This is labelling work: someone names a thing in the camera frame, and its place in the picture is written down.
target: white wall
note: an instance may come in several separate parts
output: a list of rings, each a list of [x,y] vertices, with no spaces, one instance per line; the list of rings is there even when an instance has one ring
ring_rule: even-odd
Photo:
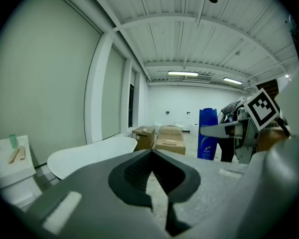
[[[87,21],[89,21],[91,24],[96,26],[100,31],[103,33],[112,32],[112,29],[114,27],[112,20],[109,18],[109,16],[105,13],[103,8],[99,6],[98,3],[95,2],[95,0],[68,0],[70,1],[70,4],[72,4],[76,10],[78,10],[84,17],[86,17]],[[115,46],[119,52],[125,57],[132,60],[133,69],[136,73],[140,73],[140,77],[143,80],[145,79],[145,74],[137,61],[136,56],[131,51],[130,47],[127,45],[125,39],[119,32],[113,33],[114,40],[113,40],[113,46]]]
[[[121,132],[121,98],[124,67],[125,59],[112,47],[105,70],[102,91],[102,139]]]
[[[93,54],[84,96],[84,133],[87,144],[101,141],[102,138],[102,99],[103,86],[113,36],[104,33]]]
[[[34,166],[85,144],[84,93],[100,33],[64,0],[24,0],[0,34],[0,139],[28,135]]]
[[[147,102],[148,102],[148,88],[146,77],[144,74],[140,78],[140,99],[139,99],[139,125],[147,125]]]
[[[149,123],[149,85],[147,84],[147,77],[144,77],[144,125]]]
[[[288,83],[289,83],[289,80],[286,76],[277,78],[279,93],[281,93],[281,91],[285,88],[285,86],[287,86]]]
[[[199,122],[200,109],[216,108],[219,114],[222,108],[241,97],[233,92],[198,88],[149,86],[148,89],[147,125],[155,122],[174,125],[180,120],[184,124],[183,130],[189,130],[190,124]]]

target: gray plastic part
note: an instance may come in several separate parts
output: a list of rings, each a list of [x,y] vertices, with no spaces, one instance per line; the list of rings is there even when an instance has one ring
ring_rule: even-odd
[[[74,172],[34,202],[27,211],[31,221],[43,222],[47,209],[67,192],[76,191],[82,194],[81,202],[59,238],[169,238],[150,208],[124,203],[108,185],[114,167],[142,152]],[[268,153],[256,153],[248,166],[162,153],[192,166],[201,177],[189,200],[173,206],[176,218],[189,225],[175,236],[178,239],[262,238],[299,196],[299,138],[280,142]]]
[[[256,146],[259,138],[259,131],[251,118],[241,120],[241,122],[248,123],[246,135],[243,139],[241,148],[235,149],[235,153],[240,164],[249,164],[253,148]]]
[[[225,123],[225,124],[219,124],[219,125],[210,125],[210,126],[202,126],[200,128],[200,133],[205,136],[210,137],[217,137],[217,138],[231,138],[231,137],[242,137],[242,135],[236,135],[230,136],[226,133],[225,128],[229,126],[234,126],[236,132],[242,132],[242,124],[238,121],[231,122],[231,123]]]

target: floor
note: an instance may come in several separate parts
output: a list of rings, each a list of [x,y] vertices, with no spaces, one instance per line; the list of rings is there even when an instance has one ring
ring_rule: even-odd
[[[183,132],[183,137],[185,141],[186,147],[186,156],[191,156],[197,158],[197,146],[198,146],[198,137],[193,136],[190,133]],[[220,161],[221,159],[221,148],[217,145],[216,154],[214,161]],[[238,163],[236,156],[233,158],[233,162]],[[146,193],[151,196],[152,206],[153,206],[153,215],[155,216],[155,220],[159,226],[163,229],[166,224],[166,216],[167,216],[167,195],[164,190],[161,188],[159,182],[156,177],[152,173],[149,177]]]

